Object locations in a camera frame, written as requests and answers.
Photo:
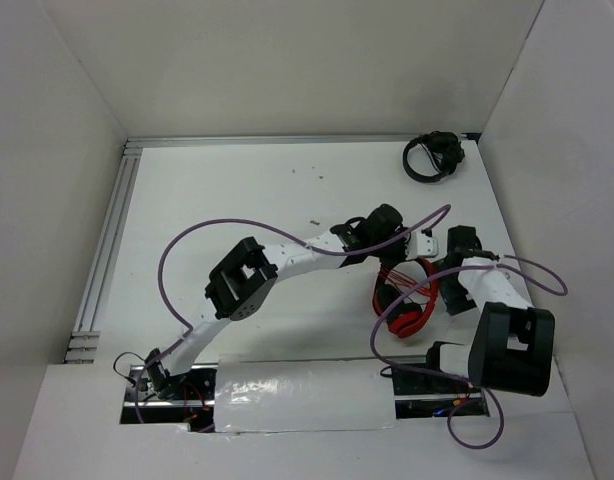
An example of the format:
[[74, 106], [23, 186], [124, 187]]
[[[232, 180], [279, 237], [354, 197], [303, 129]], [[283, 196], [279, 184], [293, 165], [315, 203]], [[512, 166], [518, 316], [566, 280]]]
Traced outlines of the red black headphones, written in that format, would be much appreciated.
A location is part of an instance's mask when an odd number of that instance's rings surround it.
[[[413, 278], [398, 271], [397, 266], [380, 264], [372, 297], [372, 307], [377, 316], [382, 315], [406, 288], [416, 284]], [[399, 339], [415, 335], [427, 324], [439, 297], [438, 282], [424, 286], [417, 294], [423, 297], [422, 303], [407, 297], [386, 317], [388, 331]]]

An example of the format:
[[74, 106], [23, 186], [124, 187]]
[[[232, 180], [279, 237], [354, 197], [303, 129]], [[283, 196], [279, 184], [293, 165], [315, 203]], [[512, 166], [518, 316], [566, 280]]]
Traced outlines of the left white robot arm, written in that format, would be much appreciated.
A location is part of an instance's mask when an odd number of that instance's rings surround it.
[[[187, 320], [166, 293], [167, 257], [188, 234], [230, 222], [268, 230], [286, 241], [264, 245], [252, 236], [240, 240], [210, 271], [201, 313]], [[311, 272], [361, 264], [369, 257], [403, 261], [410, 237], [411, 231], [404, 227], [402, 215], [388, 204], [380, 205], [366, 217], [354, 217], [305, 240], [246, 219], [216, 219], [187, 228], [166, 246], [158, 262], [157, 286], [161, 300], [182, 324], [183, 331], [171, 346], [155, 348], [149, 353], [145, 366], [150, 389], [161, 399], [180, 394], [200, 353], [228, 324], [242, 321], [260, 310], [276, 284]]]

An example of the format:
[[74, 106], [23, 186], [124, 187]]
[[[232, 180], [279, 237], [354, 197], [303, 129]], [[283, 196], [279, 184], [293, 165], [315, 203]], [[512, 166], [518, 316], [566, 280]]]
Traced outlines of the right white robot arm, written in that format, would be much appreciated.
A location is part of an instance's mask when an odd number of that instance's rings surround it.
[[540, 397], [550, 384], [555, 318], [523, 298], [482, 248], [476, 229], [448, 231], [447, 253], [435, 263], [445, 275], [439, 294], [451, 316], [476, 308], [480, 318], [472, 342], [438, 341], [428, 350], [423, 379], [435, 392], [458, 377], [478, 388]]

